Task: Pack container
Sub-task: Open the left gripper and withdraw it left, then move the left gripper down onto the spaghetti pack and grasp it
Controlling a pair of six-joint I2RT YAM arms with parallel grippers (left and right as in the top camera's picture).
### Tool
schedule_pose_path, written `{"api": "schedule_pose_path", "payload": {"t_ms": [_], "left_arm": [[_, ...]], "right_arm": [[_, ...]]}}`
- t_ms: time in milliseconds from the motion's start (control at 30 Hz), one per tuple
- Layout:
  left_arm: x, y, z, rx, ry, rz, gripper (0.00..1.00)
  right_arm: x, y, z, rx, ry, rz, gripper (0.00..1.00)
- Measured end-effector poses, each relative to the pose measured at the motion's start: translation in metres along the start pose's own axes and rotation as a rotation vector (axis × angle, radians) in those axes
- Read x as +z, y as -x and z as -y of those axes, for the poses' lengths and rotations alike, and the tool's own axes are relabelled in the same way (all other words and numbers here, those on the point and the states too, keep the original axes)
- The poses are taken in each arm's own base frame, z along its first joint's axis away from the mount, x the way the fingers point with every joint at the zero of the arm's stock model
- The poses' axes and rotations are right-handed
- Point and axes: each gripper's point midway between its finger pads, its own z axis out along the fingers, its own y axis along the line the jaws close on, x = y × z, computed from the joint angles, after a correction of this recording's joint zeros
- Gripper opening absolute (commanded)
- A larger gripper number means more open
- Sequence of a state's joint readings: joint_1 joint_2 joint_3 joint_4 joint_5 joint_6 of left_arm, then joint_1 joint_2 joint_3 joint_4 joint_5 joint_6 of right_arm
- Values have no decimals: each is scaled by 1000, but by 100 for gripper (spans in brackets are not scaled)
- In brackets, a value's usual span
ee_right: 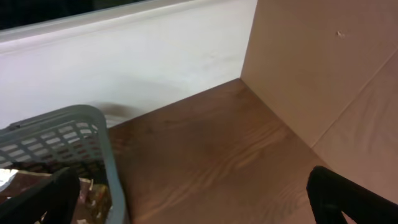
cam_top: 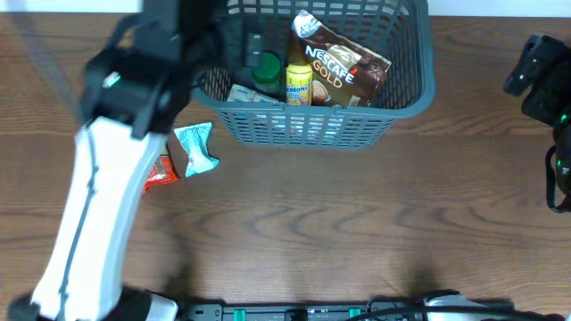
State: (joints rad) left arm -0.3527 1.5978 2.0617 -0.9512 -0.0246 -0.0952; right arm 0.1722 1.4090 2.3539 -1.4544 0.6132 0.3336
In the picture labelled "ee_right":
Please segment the brown Nescafe Gold bag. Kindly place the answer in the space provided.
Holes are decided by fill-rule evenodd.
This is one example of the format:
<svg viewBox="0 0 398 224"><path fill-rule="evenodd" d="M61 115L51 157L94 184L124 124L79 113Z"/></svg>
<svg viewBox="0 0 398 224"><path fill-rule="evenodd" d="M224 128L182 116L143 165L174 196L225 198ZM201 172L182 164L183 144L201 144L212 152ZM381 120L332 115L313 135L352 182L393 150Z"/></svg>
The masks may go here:
<svg viewBox="0 0 398 224"><path fill-rule="evenodd" d="M5 201L20 195L51 176L46 173L1 169L1 203L4 204ZM81 178L80 194L72 224L104 224L110 208L111 199L108 187Z"/></svg>

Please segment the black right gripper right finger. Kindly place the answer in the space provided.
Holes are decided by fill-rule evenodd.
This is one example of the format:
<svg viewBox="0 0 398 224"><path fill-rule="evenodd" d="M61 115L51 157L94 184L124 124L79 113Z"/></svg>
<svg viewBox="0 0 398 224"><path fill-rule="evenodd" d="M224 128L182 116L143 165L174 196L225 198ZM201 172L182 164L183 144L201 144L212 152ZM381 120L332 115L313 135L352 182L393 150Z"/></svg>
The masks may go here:
<svg viewBox="0 0 398 224"><path fill-rule="evenodd" d="M397 223L397 204L323 166L315 166L307 195L317 224Z"/></svg>

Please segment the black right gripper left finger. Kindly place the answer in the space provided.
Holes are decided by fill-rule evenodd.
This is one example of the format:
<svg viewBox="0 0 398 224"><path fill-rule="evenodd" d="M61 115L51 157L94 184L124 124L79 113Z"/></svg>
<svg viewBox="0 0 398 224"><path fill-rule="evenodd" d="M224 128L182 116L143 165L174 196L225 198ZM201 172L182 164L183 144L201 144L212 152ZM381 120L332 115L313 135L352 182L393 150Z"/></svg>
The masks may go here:
<svg viewBox="0 0 398 224"><path fill-rule="evenodd" d="M71 224L79 195L77 173L63 168L2 203L1 224Z"/></svg>

